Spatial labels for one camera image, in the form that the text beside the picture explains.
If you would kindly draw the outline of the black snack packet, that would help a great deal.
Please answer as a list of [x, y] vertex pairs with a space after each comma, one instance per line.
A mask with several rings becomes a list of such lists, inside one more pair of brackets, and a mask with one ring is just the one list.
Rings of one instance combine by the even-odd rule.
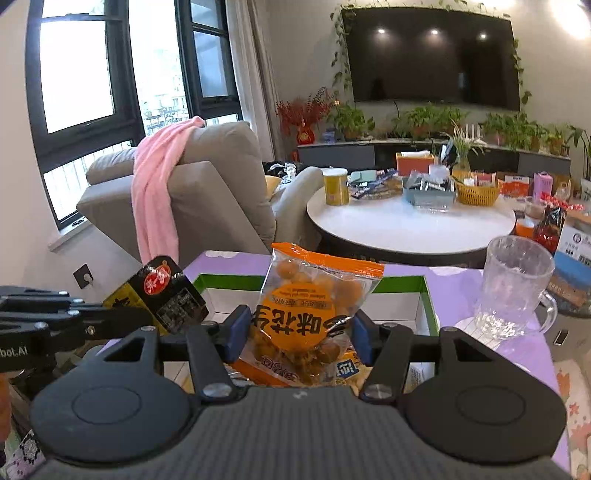
[[162, 334], [184, 332], [200, 324], [209, 314], [197, 288], [168, 256], [157, 256], [142, 266], [102, 305], [147, 310]]

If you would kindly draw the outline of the orange peanut snack bag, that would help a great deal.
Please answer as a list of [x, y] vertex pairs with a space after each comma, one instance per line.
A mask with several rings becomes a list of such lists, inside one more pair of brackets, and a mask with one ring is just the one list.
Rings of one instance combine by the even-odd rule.
[[274, 243], [242, 361], [256, 381], [317, 386], [335, 381], [349, 349], [344, 330], [383, 279], [385, 266]]

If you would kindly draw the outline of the green cardboard box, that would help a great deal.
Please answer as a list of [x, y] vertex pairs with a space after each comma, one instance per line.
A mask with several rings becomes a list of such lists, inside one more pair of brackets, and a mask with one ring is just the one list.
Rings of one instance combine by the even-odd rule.
[[262, 276], [201, 274], [194, 286], [204, 297], [208, 320], [221, 323], [238, 305], [254, 316], [249, 340], [228, 365], [235, 380], [273, 387], [347, 385], [360, 391], [367, 361], [346, 334], [353, 308], [378, 325], [400, 324], [419, 335], [440, 328], [422, 276], [385, 277], [373, 292], [353, 279], [339, 282], [298, 273], [266, 285]]

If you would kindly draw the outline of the white round coffee table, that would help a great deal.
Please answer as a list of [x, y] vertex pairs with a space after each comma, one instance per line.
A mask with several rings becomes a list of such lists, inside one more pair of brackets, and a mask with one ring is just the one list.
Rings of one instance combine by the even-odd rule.
[[329, 206], [322, 189], [307, 213], [322, 235], [323, 253], [429, 267], [482, 267], [490, 241], [511, 234], [516, 222], [502, 198], [492, 207], [456, 203], [438, 212], [401, 196]]

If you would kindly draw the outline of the clear glass mug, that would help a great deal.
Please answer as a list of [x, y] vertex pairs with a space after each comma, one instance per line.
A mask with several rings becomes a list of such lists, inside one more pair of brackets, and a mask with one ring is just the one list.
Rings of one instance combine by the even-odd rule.
[[554, 257], [540, 244], [514, 235], [493, 239], [475, 310], [477, 328], [495, 340], [546, 333], [558, 317], [547, 291], [554, 271]]

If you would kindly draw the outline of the pink towel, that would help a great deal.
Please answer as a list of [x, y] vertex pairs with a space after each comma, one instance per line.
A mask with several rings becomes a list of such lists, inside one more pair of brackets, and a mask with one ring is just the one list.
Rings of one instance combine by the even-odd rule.
[[140, 261], [164, 255], [179, 259], [178, 234], [168, 180], [192, 133], [205, 126], [198, 116], [166, 126], [145, 137], [134, 154], [131, 204]]

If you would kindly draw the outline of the blue-grey tray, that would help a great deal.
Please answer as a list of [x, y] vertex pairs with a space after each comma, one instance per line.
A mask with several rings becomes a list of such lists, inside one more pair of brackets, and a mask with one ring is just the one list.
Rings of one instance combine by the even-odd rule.
[[450, 210], [457, 197], [449, 177], [441, 179], [419, 172], [404, 180], [403, 193], [412, 206], [433, 211]]

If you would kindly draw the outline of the yellow canister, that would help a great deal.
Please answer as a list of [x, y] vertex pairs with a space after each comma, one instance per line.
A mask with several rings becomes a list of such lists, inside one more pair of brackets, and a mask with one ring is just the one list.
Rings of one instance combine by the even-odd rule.
[[325, 202], [329, 206], [349, 204], [349, 172], [345, 168], [328, 168], [322, 170], [325, 185]]

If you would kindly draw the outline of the yellow woven basket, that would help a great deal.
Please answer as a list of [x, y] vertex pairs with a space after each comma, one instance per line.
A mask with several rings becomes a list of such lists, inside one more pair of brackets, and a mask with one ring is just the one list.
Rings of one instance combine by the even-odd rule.
[[492, 186], [468, 186], [463, 180], [454, 180], [457, 198], [461, 204], [478, 207], [492, 207], [497, 201], [500, 190]]

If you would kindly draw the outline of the orange tissue box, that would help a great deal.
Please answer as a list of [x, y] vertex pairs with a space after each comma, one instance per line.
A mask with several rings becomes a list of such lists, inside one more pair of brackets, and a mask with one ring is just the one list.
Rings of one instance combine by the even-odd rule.
[[435, 163], [436, 157], [433, 155], [411, 156], [409, 153], [396, 154], [397, 171], [401, 177], [408, 177], [412, 172], [428, 174], [430, 166]]

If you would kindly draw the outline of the white blue carton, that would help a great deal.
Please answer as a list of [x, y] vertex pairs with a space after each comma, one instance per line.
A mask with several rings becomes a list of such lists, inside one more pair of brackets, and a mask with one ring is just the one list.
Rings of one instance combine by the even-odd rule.
[[590, 308], [590, 230], [563, 226], [554, 254], [555, 271], [548, 290], [573, 311]]

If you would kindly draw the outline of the pink box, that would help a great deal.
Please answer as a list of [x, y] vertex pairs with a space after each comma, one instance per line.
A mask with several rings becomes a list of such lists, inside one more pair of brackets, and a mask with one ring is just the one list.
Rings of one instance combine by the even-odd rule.
[[533, 197], [541, 199], [544, 194], [551, 195], [553, 188], [553, 177], [547, 172], [534, 174]]

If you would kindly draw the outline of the red flower arrangement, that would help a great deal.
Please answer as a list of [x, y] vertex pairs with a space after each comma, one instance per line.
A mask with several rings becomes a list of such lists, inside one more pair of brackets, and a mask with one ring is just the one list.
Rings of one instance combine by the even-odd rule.
[[314, 127], [329, 116], [334, 103], [334, 96], [325, 87], [307, 99], [277, 102], [276, 115], [280, 119], [281, 131], [286, 136], [294, 134], [297, 146], [314, 144]]

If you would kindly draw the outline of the wall power socket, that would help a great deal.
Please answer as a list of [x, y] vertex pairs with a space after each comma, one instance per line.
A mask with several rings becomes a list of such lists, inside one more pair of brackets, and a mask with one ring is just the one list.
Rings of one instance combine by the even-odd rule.
[[94, 282], [90, 269], [87, 264], [83, 264], [76, 271], [73, 272], [73, 277], [80, 289], [84, 289]]

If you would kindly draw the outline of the wall television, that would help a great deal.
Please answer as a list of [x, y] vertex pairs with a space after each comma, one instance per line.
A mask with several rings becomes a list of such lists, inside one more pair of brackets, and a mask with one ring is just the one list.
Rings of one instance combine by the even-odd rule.
[[450, 7], [346, 8], [342, 14], [356, 101], [519, 110], [509, 20]]

